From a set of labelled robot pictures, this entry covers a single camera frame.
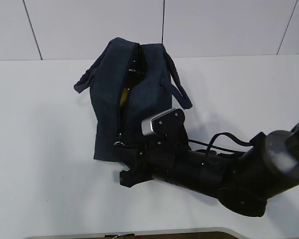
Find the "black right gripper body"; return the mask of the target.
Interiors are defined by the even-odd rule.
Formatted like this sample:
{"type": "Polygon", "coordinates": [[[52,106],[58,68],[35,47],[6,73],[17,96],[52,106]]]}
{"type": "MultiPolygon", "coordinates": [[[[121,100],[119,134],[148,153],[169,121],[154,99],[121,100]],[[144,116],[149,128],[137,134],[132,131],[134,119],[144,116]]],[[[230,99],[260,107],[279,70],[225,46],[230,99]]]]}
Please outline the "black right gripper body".
{"type": "Polygon", "coordinates": [[[128,188],[159,180],[201,194],[216,194],[227,169],[226,158],[192,151],[157,137],[139,145],[117,142],[114,148],[128,167],[119,173],[120,184],[128,188]]]}

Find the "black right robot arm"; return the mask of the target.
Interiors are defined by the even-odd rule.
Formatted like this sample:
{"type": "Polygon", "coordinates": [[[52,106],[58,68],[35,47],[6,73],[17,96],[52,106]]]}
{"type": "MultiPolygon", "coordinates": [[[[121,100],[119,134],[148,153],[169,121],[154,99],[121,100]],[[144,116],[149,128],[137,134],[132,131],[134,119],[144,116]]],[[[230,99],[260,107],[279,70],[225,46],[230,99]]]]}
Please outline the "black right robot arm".
{"type": "Polygon", "coordinates": [[[116,142],[127,171],[120,184],[160,180],[217,199],[227,209],[247,217],[261,217],[267,201],[299,185],[299,122],[290,130],[258,133],[250,141],[224,135],[248,151],[214,146],[192,150],[181,109],[170,109],[142,121],[146,141],[116,142]]]}

